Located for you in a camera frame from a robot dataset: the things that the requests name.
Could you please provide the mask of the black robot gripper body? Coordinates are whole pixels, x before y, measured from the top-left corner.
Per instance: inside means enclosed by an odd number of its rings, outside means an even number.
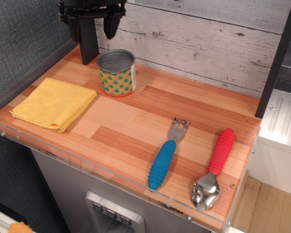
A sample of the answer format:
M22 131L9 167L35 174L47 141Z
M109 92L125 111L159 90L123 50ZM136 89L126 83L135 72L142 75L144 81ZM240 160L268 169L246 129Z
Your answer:
M126 0L58 0L60 21L95 18L121 18L126 15Z

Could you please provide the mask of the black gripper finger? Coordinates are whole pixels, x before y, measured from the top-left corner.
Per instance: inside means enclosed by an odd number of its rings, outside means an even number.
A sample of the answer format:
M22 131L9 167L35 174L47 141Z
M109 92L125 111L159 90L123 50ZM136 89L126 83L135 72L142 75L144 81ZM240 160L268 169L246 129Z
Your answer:
M121 12L113 12L104 18L104 32L108 39L115 36L121 17Z
M72 37L72 40L76 43L80 43L80 22L78 18L69 18L68 27Z

